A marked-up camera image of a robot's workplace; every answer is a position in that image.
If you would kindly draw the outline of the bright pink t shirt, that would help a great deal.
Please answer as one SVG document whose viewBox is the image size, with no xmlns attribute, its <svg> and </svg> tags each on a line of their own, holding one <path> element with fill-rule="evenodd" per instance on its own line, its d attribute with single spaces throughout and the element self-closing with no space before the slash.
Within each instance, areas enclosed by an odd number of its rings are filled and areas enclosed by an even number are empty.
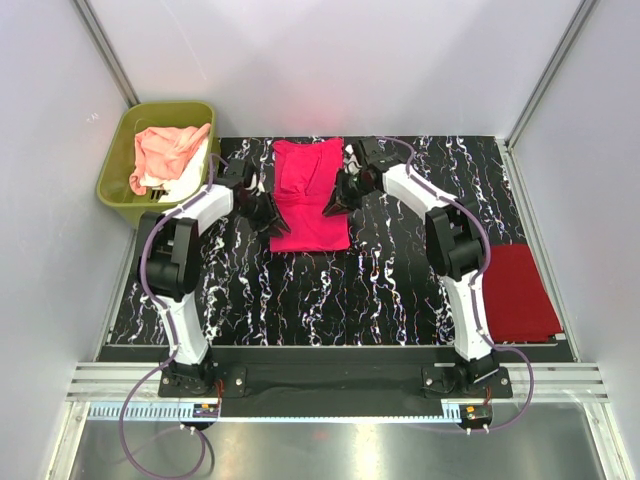
<svg viewBox="0 0 640 480">
<path fill-rule="evenodd" d="M 273 196 L 290 231 L 270 240 L 273 253 L 333 252 L 349 248 L 344 214 L 326 217 L 336 174 L 342 168 L 341 138 L 298 144 L 277 140 Z"/>
</svg>

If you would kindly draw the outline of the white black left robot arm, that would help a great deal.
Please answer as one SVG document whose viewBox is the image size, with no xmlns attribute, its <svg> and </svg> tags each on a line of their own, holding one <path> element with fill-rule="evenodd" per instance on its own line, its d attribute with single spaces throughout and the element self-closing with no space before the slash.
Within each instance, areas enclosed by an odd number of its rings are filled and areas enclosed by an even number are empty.
<svg viewBox="0 0 640 480">
<path fill-rule="evenodd" d="M 163 380 L 196 396 L 215 386 L 211 347 L 200 325 L 195 289 L 201 274 L 200 237 L 218 220 L 237 214 L 258 235 L 281 238 L 290 231 L 252 161 L 233 160 L 223 175 L 162 212 L 145 212 L 138 224 L 131 273 L 160 315 L 169 339 Z"/>
</svg>

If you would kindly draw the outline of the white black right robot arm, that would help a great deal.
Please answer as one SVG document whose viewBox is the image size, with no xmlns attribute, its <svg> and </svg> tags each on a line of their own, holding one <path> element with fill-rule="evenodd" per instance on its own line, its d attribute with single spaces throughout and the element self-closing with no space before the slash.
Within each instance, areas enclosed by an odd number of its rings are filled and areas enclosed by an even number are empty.
<svg viewBox="0 0 640 480">
<path fill-rule="evenodd" d="M 380 191 L 423 219 L 428 263 L 446 289 L 455 329 L 458 360 L 449 377 L 460 393 L 476 396 L 499 370 L 482 292 L 491 260 L 488 235 L 475 200 L 449 194 L 424 179 L 412 167 L 415 150 L 408 150 L 406 159 L 387 153 L 375 137 L 347 145 L 323 215 L 358 210 L 365 196 Z"/>
</svg>

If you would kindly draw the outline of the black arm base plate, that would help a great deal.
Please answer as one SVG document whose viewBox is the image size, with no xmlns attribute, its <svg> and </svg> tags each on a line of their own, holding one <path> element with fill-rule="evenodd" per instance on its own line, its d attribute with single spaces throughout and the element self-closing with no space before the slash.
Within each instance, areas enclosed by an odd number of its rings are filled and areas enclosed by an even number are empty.
<svg viewBox="0 0 640 480">
<path fill-rule="evenodd" d="M 166 369 L 159 394 L 220 398 L 227 417 L 323 419 L 426 417 L 513 390 L 497 358 L 466 365 L 451 347 L 215 347 L 200 367 Z"/>
</svg>

